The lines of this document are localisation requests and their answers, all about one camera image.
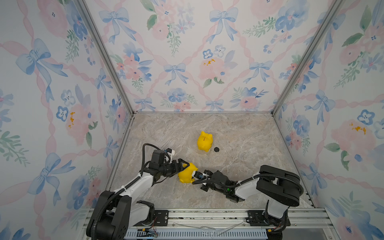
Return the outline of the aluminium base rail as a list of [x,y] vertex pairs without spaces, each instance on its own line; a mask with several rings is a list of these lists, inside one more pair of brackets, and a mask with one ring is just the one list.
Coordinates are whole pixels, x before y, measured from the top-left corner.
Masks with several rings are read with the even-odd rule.
[[167,227],[150,225],[128,229],[123,240],[339,240],[325,209],[288,210],[290,226],[281,231],[246,222],[249,210],[262,209],[156,209],[168,210]]

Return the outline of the left aluminium corner post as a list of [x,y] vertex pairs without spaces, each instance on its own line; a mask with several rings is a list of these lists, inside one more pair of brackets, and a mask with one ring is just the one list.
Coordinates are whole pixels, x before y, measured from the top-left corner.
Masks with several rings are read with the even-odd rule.
[[92,17],[92,14],[89,11],[86,1],[83,0],[74,0],[76,7],[79,8],[81,17],[84,19],[86,27],[90,30],[91,37],[94,39],[96,48],[101,55],[102,62],[105,64],[108,73],[110,74],[113,83],[115,84],[118,93],[122,98],[122,102],[128,110],[129,115],[132,117],[134,111],[129,103],[127,94],[124,90],[123,84],[121,83],[115,68],[113,67],[112,60],[108,54],[107,48],[103,43],[100,32],[95,24],[95,21]]

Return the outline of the right aluminium corner post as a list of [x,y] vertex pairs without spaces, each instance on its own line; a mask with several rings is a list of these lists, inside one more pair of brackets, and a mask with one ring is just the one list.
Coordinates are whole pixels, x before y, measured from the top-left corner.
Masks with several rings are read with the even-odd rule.
[[336,18],[338,12],[340,11],[340,7],[343,5],[343,3],[344,3],[344,1],[339,1],[339,0],[331,2],[331,5],[330,5],[328,11],[326,12],[326,14],[323,18],[323,22],[320,24],[320,26],[316,30],[316,32],[314,34],[314,38],[309,43],[306,51],[304,52],[301,60],[299,61],[297,69],[293,72],[291,79],[288,81],[287,85],[285,86],[285,88],[282,91],[282,94],[278,98],[276,105],[274,106],[273,110],[271,111],[271,114],[273,117],[278,115],[278,112],[282,108],[285,99],[287,98],[291,89],[294,87],[298,78],[300,77],[300,75],[304,71],[304,68],[307,66],[307,63],[310,61],[313,54],[317,50],[320,41],[326,35],[328,28],[330,27],[330,25],[332,24],[332,22]]

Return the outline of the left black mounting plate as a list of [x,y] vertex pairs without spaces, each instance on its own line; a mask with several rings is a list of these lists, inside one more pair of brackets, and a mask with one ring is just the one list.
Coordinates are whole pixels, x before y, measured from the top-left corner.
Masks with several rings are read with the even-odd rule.
[[153,210],[149,212],[149,225],[155,227],[167,227],[169,221],[168,210]]

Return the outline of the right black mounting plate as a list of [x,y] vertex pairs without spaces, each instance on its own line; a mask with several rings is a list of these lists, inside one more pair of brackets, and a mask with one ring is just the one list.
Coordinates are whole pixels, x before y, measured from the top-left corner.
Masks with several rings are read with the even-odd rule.
[[286,210],[281,219],[269,216],[265,210],[249,210],[246,222],[254,227],[271,227],[290,226],[291,222],[288,218],[288,210]]

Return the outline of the black mounting plate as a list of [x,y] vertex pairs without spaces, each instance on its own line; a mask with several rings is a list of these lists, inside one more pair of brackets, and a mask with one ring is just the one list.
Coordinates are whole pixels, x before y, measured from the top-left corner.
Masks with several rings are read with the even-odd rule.
[[167,227],[169,221],[168,210],[153,210],[149,212],[149,225],[155,227]]
[[269,216],[265,210],[249,210],[246,222],[254,227],[271,227],[290,226],[291,222],[288,218],[288,210],[286,210],[281,219]]

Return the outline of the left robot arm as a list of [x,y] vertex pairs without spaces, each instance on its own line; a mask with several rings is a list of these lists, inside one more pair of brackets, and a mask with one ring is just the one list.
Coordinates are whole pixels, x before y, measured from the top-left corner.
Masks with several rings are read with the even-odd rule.
[[151,225],[155,221],[152,203],[137,198],[160,182],[186,170],[190,163],[173,159],[172,149],[155,147],[152,158],[142,155],[141,169],[129,183],[115,191],[104,191],[97,200],[89,220],[86,235],[92,240],[122,240],[129,228],[136,224]]

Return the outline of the yellow piggy bank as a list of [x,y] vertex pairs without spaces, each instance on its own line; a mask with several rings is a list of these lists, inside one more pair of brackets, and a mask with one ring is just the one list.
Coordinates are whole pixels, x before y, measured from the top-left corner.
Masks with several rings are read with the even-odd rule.
[[191,184],[195,181],[193,174],[194,171],[198,171],[199,169],[192,163],[190,163],[190,166],[185,169],[186,170],[186,177],[179,177],[179,181],[183,184]]
[[197,140],[198,149],[205,152],[209,152],[209,150],[212,147],[212,144],[213,144],[213,135],[202,131]]

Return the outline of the aluminium corner post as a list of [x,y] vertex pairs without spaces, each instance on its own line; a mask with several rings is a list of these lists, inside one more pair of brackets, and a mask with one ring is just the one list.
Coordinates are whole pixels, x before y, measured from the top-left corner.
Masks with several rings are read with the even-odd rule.
[[304,71],[304,68],[307,66],[307,63],[310,61],[313,54],[317,50],[320,41],[326,35],[328,28],[330,27],[330,25],[332,24],[332,22],[336,18],[338,12],[340,11],[340,7],[343,5],[343,3],[344,3],[344,1],[339,1],[339,0],[331,2],[331,5],[330,5],[328,11],[326,12],[326,14],[323,18],[323,22],[320,24],[320,26],[316,30],[316,32],[314,34],[314,38],[309,43],[306,51],[304,52],[301,60],[299,61],[297,69],[293,72],[291,79],[288,81],[287,85],[285,86],[285,88],[282,91],[282,94],[278,98],[276,105],[274,106],[273,110],[271,111],[271,114],[273,117],[278,115],[278,112],[282,108],[285,99],[287,98],[291,89],[294,87],[298,78],[300,77],[300,75]]
[[128,110],[129,115],[132,117],[134,111],[129,103],[127,94],[124,90],[123,84],[121,83],[115,68],[113,67],[112,60],[108,54],[107,48],[103,43],[100,32],[95,24],[95,21],[92,17],[92,14],[89,11],[86,1],[83,0],[74,0],[76,7],[79,8],[81,17],[84,19],[86,27],[90,30],[91,37],[94,39],[96,48],[101,55],[102,62],[105,64],[108,73],[110,74],[113,83],[115,84],[118,93],[122,98],[122,102]]

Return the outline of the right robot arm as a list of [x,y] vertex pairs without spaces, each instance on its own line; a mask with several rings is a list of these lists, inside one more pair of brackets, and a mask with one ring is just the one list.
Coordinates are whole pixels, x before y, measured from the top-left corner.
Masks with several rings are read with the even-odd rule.
[[201,184],[201,190],[213,190],[223,194],[228,200],[239,203],[256,194],[264,194],[267,200],[261,214],[249,215],[247,222],[257,226],[275,226],[281,231],[288,225],[288,209],[300,205],[304,188],[300,177],[294,173],[268,165],[243,181],[232,181],[220,171],[205,170],[192,172],[193,185]]

